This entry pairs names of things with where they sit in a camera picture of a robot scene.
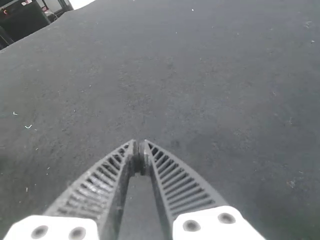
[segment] gray carpet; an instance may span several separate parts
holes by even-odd
[[[267,239],[319,239],[319,12],[318,0],[97,0],[5,48],[0,237],[115,147],[149,139]],[[133,202],[154,206],[149,187],[131,186]],[[134,208],[128,228],[159,230]]]

